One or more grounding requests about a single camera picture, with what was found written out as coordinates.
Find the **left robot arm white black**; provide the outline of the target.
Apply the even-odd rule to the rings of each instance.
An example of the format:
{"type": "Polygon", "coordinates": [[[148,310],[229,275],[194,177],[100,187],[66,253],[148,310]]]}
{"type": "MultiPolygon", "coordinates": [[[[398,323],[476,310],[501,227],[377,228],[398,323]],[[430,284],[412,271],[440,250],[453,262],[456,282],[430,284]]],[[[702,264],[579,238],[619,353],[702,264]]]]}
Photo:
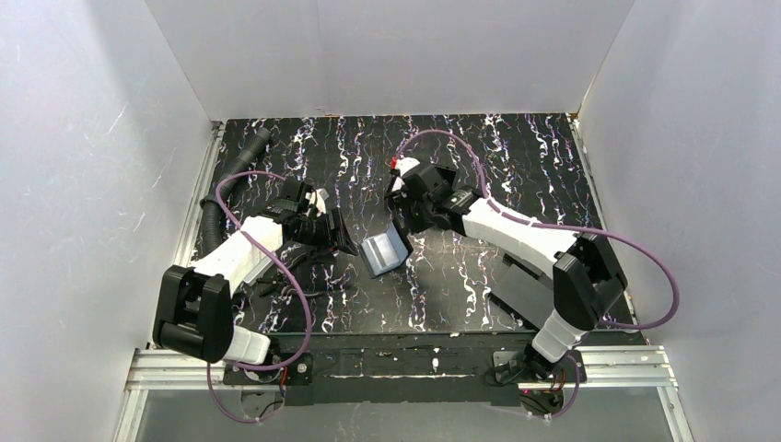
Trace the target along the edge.
{"type": "Polygon", "coordinates": [[[163,273],[154,344],[208,363],[263,363],[272,341],[235,324],[232,301],[257,267],[280,264],[276,253],[287,243],[308,246],[318,255],[357,253],[341,209],[326,191],[288,179],[276,198],[215,250],[191,267],[172,265],[163,273]]]}

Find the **black plastic tray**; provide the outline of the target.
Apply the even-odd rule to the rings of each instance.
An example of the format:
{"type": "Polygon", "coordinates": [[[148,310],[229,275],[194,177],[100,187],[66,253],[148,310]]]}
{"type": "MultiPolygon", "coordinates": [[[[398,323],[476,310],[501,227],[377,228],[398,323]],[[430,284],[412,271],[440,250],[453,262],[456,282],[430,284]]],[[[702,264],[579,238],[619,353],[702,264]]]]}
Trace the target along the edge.
{"type": "Polygon", "coordinates": [[[437,174],[434,187],[447,186],[453,188],[458,177],[458,171],[454,167],[439,164],[431,164],[432,170],[437,174]]]}

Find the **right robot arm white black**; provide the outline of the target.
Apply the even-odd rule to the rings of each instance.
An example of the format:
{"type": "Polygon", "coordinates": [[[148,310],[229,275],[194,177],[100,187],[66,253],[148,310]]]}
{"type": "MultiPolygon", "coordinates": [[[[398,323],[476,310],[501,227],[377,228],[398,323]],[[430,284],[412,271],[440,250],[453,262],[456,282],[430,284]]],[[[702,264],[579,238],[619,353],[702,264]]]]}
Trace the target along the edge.
{"type": "Polygon", "coordinates": [[[453,168],[401,158],[392,161],[390,175],[385,200],[396,229],[391,242],[429,228],[449,230],[491,243],[552,280],[552,311],[520,362],[539,377],[597,328],[628,286],[612,245],[599,230],[546,229],[477,189],[458,187],[453,168]]]}

